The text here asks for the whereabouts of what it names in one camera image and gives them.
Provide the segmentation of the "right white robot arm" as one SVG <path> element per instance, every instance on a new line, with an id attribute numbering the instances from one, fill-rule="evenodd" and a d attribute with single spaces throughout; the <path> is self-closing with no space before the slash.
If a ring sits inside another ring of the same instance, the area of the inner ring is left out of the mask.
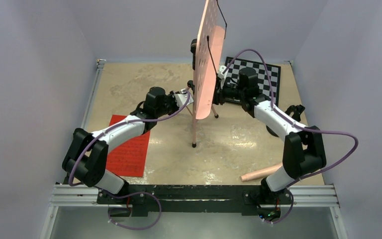
<path id="1" fill-rule="evenodd" d="M 238 97 L 246 113 L 264 123 L 284 142 L 282 166 L 261 181 L 259 195 L 264 202 L 272 202 L 294 180 L 325 167 L 324 144 L 318 128 L 300 124 L 276 107 L 259 89 L 255 69 L 239 70 L 234 91 L 225 89 L 224 82 L 224 75 L 218 73 L 213 103 L 221 105 L 225 97 Z"/>

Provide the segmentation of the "black microphone desk stand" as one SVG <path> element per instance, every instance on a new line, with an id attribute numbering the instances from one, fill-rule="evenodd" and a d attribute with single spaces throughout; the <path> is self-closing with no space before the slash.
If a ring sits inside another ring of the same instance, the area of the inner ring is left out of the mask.
<path id="1" fill-rule="evenodd" d="M 288 107 L 288 109 L 285 111 L 285 114 L 290 116 L 292 119 L 296 120 L 297 122 L 301 122 L 301 115 L 305 111 L 305 107 L 303 105 L 291 105 Z M 274 137 L 278 137 L 278 135 L 268 126 L 266 126 L 266 130 L 268 133 Z"/>

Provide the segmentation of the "red sheet music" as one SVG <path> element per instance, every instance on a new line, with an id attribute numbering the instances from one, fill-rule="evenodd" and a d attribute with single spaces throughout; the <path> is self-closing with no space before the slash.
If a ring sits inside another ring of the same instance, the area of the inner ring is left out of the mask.
<path id="1" fill-rule="evenodd" d="M 107 156 L 106 169 L 121 177 L 143 177 L 150 132 L 137 136 L 113 149 Z"/>

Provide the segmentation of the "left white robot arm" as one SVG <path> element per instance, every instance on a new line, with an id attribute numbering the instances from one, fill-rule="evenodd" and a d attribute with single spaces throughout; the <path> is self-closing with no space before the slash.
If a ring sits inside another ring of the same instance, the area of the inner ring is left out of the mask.
<path id="1" fill-rule="evenodd" d="M 158 122 L 176 116 L 191 102 L 191 93 L 186 89 L 166 93 L 164 88 L 151 87 L 145 100 L 123 120 L 93 132 L 76 128 L 62 162 L 68 184 L 99 188 L 115 203 L 124 203 L 128 199 L 128 182 L 107 168 L 108 155 L 129 140 L 146 134 Z"/>

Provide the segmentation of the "pink tripod music stand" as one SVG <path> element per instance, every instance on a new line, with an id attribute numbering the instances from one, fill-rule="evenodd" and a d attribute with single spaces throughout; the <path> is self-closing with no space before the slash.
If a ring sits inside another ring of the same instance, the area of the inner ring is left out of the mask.
<path id="1" fill-rule="evenodd" d="M 193 47 L 192 147 L 197 146 L 197 122 L 211 113 L 218 118 L 213 106 L 216 77 L 220 69 L 227 23 L 219 1 L 207 0 L 204 5 L 197 38 Z"/>

